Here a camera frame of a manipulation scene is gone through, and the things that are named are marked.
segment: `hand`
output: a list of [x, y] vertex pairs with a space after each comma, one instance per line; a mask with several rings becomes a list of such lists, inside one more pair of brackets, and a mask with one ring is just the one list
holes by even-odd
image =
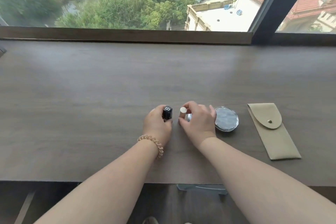
[[149, 112], [143, 122], [142, 134], [155, 137], [162, 147], [170, 140], [172, 119], [166, 122], [162, 119], [163, 108], [166, 105], [159, 105]]
[[198, 105], [190, 101], [183, 105], [187, 108], [187, 113], [192, 113], [190, 122], [179, 118], [179, 122], [193, 145], [198, 146], [208, 137], [216, 137], [215, 120], [217, 117], [216, 110], [209, 106], [210, 111], [205, 105]]

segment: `compact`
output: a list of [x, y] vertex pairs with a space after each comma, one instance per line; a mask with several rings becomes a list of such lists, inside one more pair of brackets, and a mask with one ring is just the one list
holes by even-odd
[[[215, 121], [216, 128], [223, 132], [230, 132], [238, 126], [238, 115], [233, 110], [230, 110], [224, 106], [217, 107], [215, 110], [217, 113], [217, 118]], [[187, 121], [190, 121], [192, 116], [193, 115], [191, 113], [188, 114]]]

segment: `bracelet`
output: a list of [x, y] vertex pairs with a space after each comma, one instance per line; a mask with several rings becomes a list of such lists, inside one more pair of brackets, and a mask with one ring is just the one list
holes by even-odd
[[161, 146], [162, 144], [160, 144], [159, 141], [155, 137], [148, 136], [148, 135], [142, 135], [141, 137], [138, 138], [138, 142], [141, 141], [142, 139], [147, 139], [155, 143], [157, 148], [159, 149], [159, 154], [157, 157], [158, 158], [162, 157], [163, 155], [163, 147]]

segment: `person's left hand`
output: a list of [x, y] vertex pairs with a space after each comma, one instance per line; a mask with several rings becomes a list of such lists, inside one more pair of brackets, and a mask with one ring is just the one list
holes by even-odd
[[165, 106], [166, 105], [159, 105], [150, 111], [145, 117], [142, 129], [143, 135], [155, 137], [162, 144], [162, 147], [170, 140], [171, 124], [173, 123], [172, 119], [166, 122], [162, 119], [163, 108]]

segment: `pouch flap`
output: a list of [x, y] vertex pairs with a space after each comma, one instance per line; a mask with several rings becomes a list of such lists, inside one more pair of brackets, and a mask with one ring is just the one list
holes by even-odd
[[265, 127], [276, 129], [282, 123], [281, 114], [274, 103], [247, 104], [254, 117]]

